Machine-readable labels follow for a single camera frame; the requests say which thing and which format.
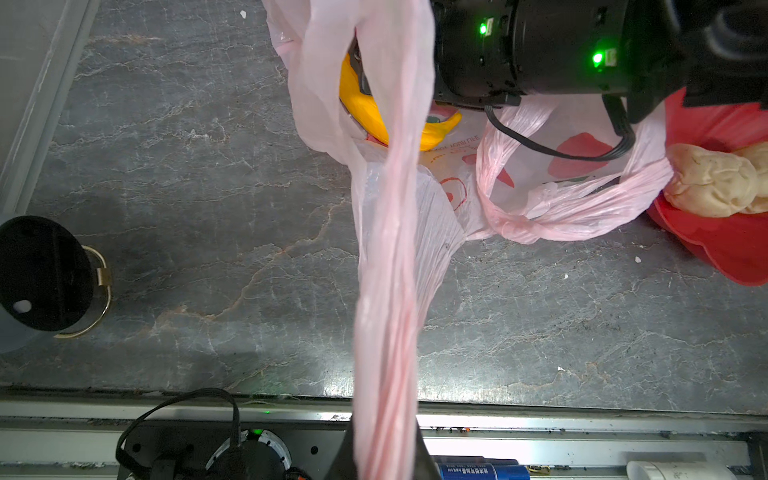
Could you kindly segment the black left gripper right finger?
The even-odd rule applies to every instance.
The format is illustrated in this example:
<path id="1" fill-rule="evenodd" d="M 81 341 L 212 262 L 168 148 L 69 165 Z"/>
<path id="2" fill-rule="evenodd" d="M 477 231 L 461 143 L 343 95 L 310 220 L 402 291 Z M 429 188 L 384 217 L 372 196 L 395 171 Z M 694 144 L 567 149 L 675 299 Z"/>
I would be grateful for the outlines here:
<path id="1" fill-rule="evenodd" d="M 441 480 L 439 469 L 429 454 L 419 424 L 415 428 L 413 480 Z"/>

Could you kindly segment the pink plastic bag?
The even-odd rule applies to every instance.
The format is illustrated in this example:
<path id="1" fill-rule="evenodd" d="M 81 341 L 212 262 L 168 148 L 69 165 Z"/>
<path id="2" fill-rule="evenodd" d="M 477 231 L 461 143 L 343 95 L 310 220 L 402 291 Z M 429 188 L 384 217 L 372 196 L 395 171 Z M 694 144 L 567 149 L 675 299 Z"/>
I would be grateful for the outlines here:
<path id="1" fill-rule="evenodd" d="M 517 215 L 490 198 L 513 159 L 513 141 L 487 127 L 470 192 L 477 226 L 466 228 L 420 163 L 435 80 L 430 5 L 269 1 L 265 7 L 273 46 L 288 69 L 300 137 L 352 175 L 360 250 L 352 414 L 358 479 L 412 479 L 418 336 L 452 255 L 469 239 L 586 240 L 635 219 L 671 175 L 664 116 L 641 123 L 622 172 L 567 186 L 539 184 Z M 347 54 L 361 90 L 376 101 L 388 145 L 369 137 L 341 103 Z"/>

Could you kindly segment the beige fake bun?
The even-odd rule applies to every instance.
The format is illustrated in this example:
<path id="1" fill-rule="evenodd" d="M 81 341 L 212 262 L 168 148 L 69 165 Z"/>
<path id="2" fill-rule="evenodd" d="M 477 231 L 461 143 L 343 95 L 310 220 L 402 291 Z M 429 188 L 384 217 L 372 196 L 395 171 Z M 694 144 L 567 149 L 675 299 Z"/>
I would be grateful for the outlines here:
<path id="1" fill-rule="evenodd" d="M 667 148 L 673 176 L 663 196 L 675 208 L 706 218 L 742 212 L 756 196 L 756 171 L 739 155 L 690 144 Z"/>
<path id="2" fill-rule="evenodd" d="M 767 212 L 768 196 L 768 143 L 761 142 L 739 149 L 736 154 L 750 161 L 756 171 L 756 196 L 743 210 L 744 214 Z"/>

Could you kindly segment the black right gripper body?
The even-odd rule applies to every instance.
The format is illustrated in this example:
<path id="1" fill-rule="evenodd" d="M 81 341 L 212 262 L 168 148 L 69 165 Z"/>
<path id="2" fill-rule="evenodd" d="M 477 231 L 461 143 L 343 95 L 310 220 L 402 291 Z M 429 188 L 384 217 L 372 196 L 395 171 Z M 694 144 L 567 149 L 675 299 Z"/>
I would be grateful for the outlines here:
<path id="1" fill-rule="evenodd" d="M 434 1 L 434 98 L 463 108 L 526 95 L 624 94 L 627 1 Z"/>

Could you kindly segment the yellow fake banana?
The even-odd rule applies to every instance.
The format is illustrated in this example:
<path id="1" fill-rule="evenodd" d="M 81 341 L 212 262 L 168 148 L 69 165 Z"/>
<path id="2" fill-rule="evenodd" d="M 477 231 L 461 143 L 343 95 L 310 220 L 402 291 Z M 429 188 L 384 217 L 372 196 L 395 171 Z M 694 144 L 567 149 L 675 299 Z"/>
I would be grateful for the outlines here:
<path id="1" fill-rule="evenodd" d="M 376 101 L 370 94 L 365 94 L 360 87 L 360 77 L 354 70 L 352 58 L 346 55 L 340 74 L 339 98 L 346 111 L 372 137 L 383 145 L 389 144 L 389 135 Z M 436 148 L 462 120 L 462 114 L 455 108 L 443 108 L 433 104 L 438 110 L 438 121 L 424 125 L 420 140 L 420 150 L 430 151 Z"/>

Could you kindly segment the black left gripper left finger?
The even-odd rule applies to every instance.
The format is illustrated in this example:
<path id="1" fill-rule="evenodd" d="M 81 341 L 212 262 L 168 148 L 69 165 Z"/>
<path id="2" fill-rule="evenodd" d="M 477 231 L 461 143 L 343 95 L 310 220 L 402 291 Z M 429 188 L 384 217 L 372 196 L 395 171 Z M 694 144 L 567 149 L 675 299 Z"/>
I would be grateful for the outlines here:
<path id="1" fill-rule="evenodd" d="M 358 472 L 354 458 L 354 425 L 353 422 L 344 432 L 339 450 L 335 455 L 325 480 L 357 480 Z"/>

